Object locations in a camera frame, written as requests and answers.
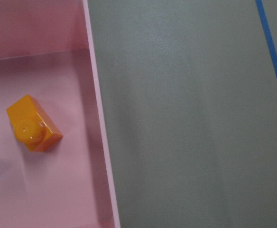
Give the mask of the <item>pink plastic box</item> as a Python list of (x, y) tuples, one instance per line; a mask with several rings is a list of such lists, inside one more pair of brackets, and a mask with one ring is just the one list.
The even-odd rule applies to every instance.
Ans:
[[(19, 142), (7, 108), (35, 98), (63, 137)], [(118, 228), (88, 2), (0, 0), (0, 228)]]

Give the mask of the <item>orange toy block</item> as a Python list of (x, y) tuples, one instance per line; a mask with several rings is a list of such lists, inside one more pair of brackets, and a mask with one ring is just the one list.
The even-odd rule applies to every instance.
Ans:
[(38, 101), (25, 95), (6, 109), (15, 138), (31, 152), (45, 152), (63, 138)]

